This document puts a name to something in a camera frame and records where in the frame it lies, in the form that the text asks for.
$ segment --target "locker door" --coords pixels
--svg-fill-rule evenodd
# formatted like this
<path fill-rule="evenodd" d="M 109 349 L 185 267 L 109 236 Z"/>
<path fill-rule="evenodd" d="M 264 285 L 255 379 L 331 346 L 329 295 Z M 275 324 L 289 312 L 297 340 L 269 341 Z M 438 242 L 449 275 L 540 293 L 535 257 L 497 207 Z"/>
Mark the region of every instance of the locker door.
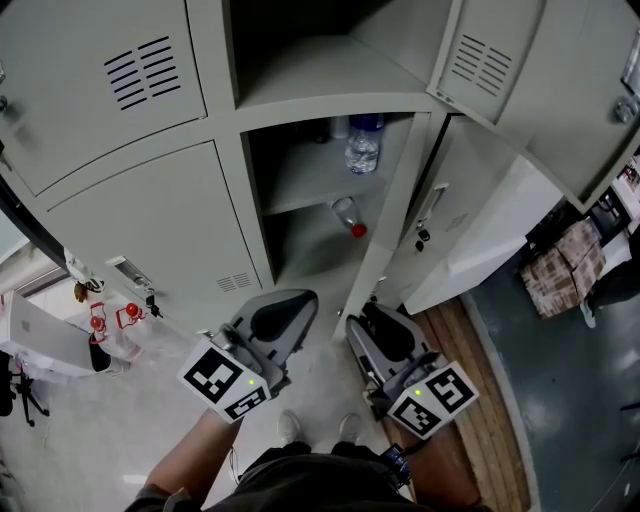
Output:
<path fill-rule="evenodd" d="M 502 138 L 467 117 L 450 117 L 443 130 L 407 234 L 379 288 L 378 298 L 390 306 L 409 297 L 446 258 L 517 156 Z M 422 239 L 425 234 L 428 240 Z"/>
<path fill-rule="evenodd" d="M 398 248 L 411 193 L 424 165 L 423 157 L 430 135 L 431 115 L 421 112 L 414 116 L 378 224 L 334 332 L 334 340 L 344 338 L 347 317 L 360 314 Z"/>
<path fill-rule="evenodd" d="M 15 0 L 0 13 L 0 140 L 38 195 L 206 116 L 181 0 Z"/>
<path fill-rule="evenodd" d="M 505 120 L 507 129 L 531 127 L 532 163 L 583 211 L 640 145 L 638 116 L 623 124 L 614 114 L 631 97 L 621 77 L 639 28 L 626 0 L 548 2 L 514 91 L 520 114 Z"/>
<path fill-rule="evenodd" d="M 216 330 L 261 289 L 212 142 L 110 178 L 55 207 L 52 233 L 98 275 L 191 332 Z"/>

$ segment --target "shoe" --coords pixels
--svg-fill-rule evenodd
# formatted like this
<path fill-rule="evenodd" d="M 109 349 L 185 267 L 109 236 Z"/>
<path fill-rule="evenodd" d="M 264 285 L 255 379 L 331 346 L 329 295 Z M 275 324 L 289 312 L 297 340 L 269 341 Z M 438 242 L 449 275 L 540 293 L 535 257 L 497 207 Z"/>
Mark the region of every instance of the shoe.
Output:
<path fill-rule="evenodd" d="M 338 442 L 357 444 L 360 439 L 361 429 L 362 420 L 360 419 L 360 416 L 350 412 L 343 418 L 342 423 L 340 423 Z"/>
<path fill-rule="evenodd" d="M 587 299 L 583 300 L 580 303 L 580 311 L 582 311 L 582 316 L 584 316 L 584 321 L 589 327 L 589 329 L 595 329 L 596 327 L 596 317 L 593 314 L 593 309 L 589 305 Z"/>
<path fill-rule="evenodd" d="M 282 438 L 285 446 L 296 441 L 304 442 L 300 422 L 291 411 L 282 411 L 280 414 L 278 418 L 278 435 Z"/>

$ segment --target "white cabinet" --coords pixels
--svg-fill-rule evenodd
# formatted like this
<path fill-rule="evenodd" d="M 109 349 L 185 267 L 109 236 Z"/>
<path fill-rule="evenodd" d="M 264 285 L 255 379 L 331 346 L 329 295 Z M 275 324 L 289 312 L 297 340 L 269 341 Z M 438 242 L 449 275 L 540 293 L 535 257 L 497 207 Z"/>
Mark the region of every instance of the white cabinet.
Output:
<path fill-rule="evenodd" d="M 34 195 L 206 116 L 185 3 L 19 0 L 0 16 L 0 140 Z"/>
<path fill-rule="evenodd" d="M 217 329 L 261 289 L 212 142 L 91 187 L 54 208 L 48 226 L 97 274 L 144 298 L 113 266 L 125 258 L 191 332 Z"/>
<path fill-rule="evenodd" d="M 443 129 L 407 234 L 380 285 L 383 303 L 406 300 L 446 258 L 517 156 L 500 137 L 467 117 L 451 116 Z"/>

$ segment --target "locker handle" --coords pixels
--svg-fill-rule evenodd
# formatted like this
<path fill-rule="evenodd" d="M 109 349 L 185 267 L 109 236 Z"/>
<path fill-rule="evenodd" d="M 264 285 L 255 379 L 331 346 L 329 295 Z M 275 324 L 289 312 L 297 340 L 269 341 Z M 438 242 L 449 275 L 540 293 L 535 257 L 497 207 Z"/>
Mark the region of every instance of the locker handle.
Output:
<path fill-rule="evenodd" d="M 425 201 L 425 205 L 424 205 L 424 208 L 422 209 L 422 212 L 420 212 L 420 216 L 418 217 L 418 222 L 424 222 L 431 218 L 431 216 L 433 215 L 433 212 L 438 206 L 438 203 L 442 199 L 442 196 L 444 196 L 444 193 L 447 191 L 448 186 L 449 186 L 448 183 L 441 183 L 440 185 L 436 185 L 435 187 L 433 187 L 433 190 L 431 191 L 431 193 L 427 197 L 427 200 Z"/>
<path fill-rule="evenodd" d="M 152 286 L 151 279 L 145 276 L 138 268 L 124 256 L 111 258 L 106 262 L 107 265 L 118 270 L 124 277 L 133 282 L 136 288 L 150 290 Z"/>

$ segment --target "wooden floor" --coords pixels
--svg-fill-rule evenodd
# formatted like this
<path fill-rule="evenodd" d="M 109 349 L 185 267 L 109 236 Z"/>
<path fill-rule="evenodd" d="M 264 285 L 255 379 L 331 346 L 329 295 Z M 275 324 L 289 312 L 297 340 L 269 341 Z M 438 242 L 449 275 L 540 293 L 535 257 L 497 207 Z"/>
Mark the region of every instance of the wooden floor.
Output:
<path fill-rule="evenodd" d="M 430 348 L 458 361 L 480 392 L 453 424 L 408 457 L 416 501 L 442 508 L 481 501 L 495 512 L 526 512 L 531 499 L 511 421 L 462 303 L 452 299 L 412 318 Z M 417 441 L 389 419 L 384 426 L 404 448 Z"/>

